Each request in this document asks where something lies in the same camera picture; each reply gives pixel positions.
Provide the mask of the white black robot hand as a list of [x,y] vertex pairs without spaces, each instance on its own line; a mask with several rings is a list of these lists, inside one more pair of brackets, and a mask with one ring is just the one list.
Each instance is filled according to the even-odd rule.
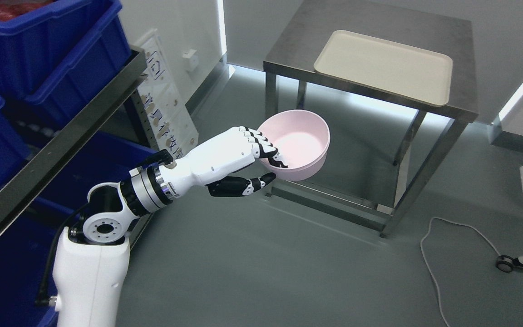
[[176,198],[193,186],[206,186],[211,196],[244,197],[276,178],[274,173],[250,179],[232,176],[260,158],[266,158],[271,166],[288,168],[284,155],[267,137],[255,129],[238,126],[198,145],[178,159],[174,168],[162,166],[158,171]]

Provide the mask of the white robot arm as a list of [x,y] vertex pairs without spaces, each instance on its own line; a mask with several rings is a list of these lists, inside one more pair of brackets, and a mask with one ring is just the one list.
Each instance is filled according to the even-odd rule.
[[52,307],[59,327],[114,327],[128,272],[129,226],[171,203],[164,168],[176,161],[165,149],[149,155],[118,183],[101,183],[60,226],[35,299]]

